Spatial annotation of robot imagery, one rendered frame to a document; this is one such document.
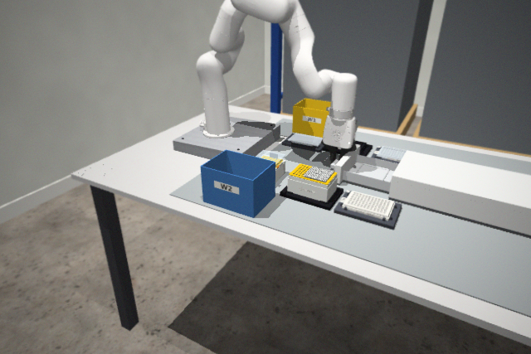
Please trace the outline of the blue open-top bin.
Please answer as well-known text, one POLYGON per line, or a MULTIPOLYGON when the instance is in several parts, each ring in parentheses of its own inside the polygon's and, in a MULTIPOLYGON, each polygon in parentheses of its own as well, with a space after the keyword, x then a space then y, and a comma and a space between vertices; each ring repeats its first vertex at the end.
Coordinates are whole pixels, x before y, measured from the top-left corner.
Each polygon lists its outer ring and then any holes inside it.
POLYGON ((225 150, 200 168, 208 204, 255 218, 275 197, 275 161, 225 150))

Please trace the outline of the yellow open bin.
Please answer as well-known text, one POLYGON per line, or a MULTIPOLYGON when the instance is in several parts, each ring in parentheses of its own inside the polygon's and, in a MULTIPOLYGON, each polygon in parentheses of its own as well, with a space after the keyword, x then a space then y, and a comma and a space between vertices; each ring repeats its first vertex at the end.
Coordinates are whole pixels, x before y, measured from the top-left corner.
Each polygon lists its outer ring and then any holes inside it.
POLYGON ((323 137, 324 125, 329 115, 326 111, 331 102, 303 99, 293 106, 292 133, 302 133, 315 137, 323 137))

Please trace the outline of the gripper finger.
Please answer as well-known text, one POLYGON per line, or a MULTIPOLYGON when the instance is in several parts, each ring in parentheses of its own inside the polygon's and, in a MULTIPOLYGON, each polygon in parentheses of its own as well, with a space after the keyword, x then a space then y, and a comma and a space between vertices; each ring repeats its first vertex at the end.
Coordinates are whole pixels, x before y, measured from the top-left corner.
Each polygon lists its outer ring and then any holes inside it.
POLYGON ((335 147, 324 144, 324 143, 323 143, 323 139, 322 139, 321 143, 322 143, 324 146, 326 146, 327 149, 329 150, 329 152, 330 152, 330 160, 331 160, 331 164, 332 164, 333 161, 336 159, 336 153, 337 153, 337 152, 335 151, 335 147))
POLYGON ((339 155, 339 160, 348 152, 352 152, 352 151, 355 151, 357 149, 356 147, 356 144, 355 144, 355 141, 353 139, 353 146, 350 148, 350 149, 344 149, 344 148, 341 148, 341 153, 339 155))

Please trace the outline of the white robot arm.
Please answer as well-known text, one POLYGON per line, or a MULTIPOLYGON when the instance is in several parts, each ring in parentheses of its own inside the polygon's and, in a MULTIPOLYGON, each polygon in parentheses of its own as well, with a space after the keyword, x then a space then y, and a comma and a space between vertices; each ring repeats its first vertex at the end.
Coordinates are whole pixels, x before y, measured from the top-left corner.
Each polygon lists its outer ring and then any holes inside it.
POLYGON ((331 105, 326 108, 335 119, 353 117, 357 77, 331 70, 317 72, 312 59, 314 33, 298 0, 225 0, 210 35, 213 51, 197 61, 197 74, 202 88, 207 138, 226 138, 235 133, 230 125, 227 86, 223 75, 234 66, 245 40, 241 27, 251 15, 266 22, 279 23, 290 50, 295 78, 310 99, 328 93, 331 105), (333 82, 333 84, 332 84, 333 82))

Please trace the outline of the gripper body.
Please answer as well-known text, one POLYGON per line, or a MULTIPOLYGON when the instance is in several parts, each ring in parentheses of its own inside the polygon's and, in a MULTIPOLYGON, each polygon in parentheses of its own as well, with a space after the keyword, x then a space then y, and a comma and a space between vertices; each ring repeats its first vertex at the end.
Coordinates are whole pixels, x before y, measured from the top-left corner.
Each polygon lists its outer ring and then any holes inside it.
POLYGON ((335 119, 327 116, 324 125, 323 143, 337 148, 350 149, 356 137, 355 118, 335 119))

